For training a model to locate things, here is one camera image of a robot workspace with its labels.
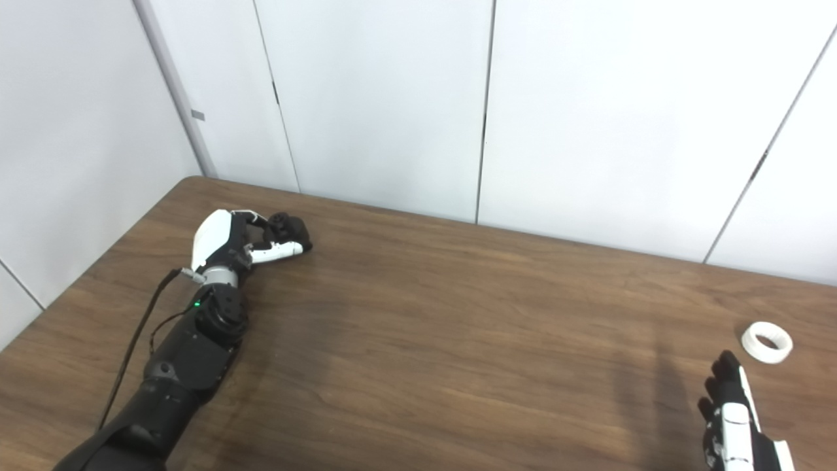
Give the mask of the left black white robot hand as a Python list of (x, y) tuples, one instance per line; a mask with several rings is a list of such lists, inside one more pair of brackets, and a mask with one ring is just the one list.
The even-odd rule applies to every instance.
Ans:
[(313, 247), (304, 221), (287, 213), (263, 217), (254, 211), (213, 211), (192, 241), (190, 269), (224, 268), (242, 274), (253, 265), (308, 253)]

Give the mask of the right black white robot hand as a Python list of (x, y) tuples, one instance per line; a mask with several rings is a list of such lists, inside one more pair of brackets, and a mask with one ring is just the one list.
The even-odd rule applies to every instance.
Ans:
[(704, 383), (698, 409), (706, 427), (703, 453), (709, 470), (793, 470), (789, 444), (762, 431), (751, 388), (735, 354), (723, 351)]

